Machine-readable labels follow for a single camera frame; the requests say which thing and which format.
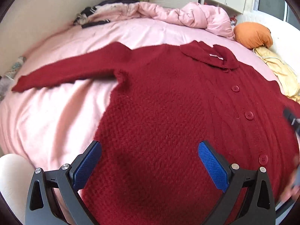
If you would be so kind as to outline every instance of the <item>blue textured pad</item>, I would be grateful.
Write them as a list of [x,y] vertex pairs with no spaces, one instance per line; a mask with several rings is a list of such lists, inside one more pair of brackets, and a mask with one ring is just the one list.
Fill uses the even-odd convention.
[[227,173],[205,142],[199,144],[198,154],[217,189],[225,192],[229,185]]
[[80,166],[74,172],[73,189],[78,191],[84,188],[89,177],[91,176],[95,166],[97,165],[102,154],[102,147],[100,143],[94,145],[86,158],[82,161]]

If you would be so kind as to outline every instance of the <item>red button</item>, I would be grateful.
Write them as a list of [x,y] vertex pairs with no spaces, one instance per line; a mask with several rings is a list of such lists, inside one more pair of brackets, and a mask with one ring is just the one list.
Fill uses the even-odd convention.
[[259,156],[259,163],[264,166],[264,165],[267,165],[268,163],[268,156],[266,154],[262,154]]
[[239,92],[240,91],[240,88],[235,85],[235,86],[232,86],[231,89],[234,91],[234,92]]
[[250,111],[245,112],[245,117],[246,117],[248,120],[254,119],[253,113],[250,112]]

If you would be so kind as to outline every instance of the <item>metal screw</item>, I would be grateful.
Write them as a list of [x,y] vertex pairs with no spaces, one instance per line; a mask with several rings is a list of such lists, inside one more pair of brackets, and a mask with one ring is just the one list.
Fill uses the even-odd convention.
[[262,173],[265,173],[267,171],[263,166],[261,166],[259,169]]
[[37,168],[37,169],[35,169],[35,171],[34,171],[34,172],[35,172],[36,174],[38,174],[38,173],[40,173],[41,171],[42,171],[42,169],[41,169],[41,168]]
[[66,164],[64,164],[64,165],[61,166],[61,168],[63,170],[67,170],[69,167],[70,167],[70,165],[68,163],[66,163]]
[[238,169],[240,168],[240,166],[239,166],[238,164],[236,164],[236,163],[233,163],[233,164],[231,165],[231,167],[232,167],[233,169],[235,169],[235,170],[238,170]]

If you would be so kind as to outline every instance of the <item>orange pillow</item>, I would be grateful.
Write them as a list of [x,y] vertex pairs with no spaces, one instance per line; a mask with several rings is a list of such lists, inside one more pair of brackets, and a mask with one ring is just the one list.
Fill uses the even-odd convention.
[[273,45],[270,30],[254,22],[240,23],[234,28],[235,40],[248,49],[253,49],[259,46],[269,48]]

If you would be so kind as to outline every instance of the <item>red sweater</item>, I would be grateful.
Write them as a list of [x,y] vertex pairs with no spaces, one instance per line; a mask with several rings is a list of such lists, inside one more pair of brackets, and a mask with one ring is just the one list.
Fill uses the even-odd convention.
[[13,90],[108,75],[119,84],[95,134],[103,155],[83,192],[101,225],[200,224],[222,194],[198,157],[202,140],[245,169],[257,170],[267,155],[261,162],[278,197],[299,154],[283,109],[300,113],[300,105],[225,47],[112,43],[44,66]]

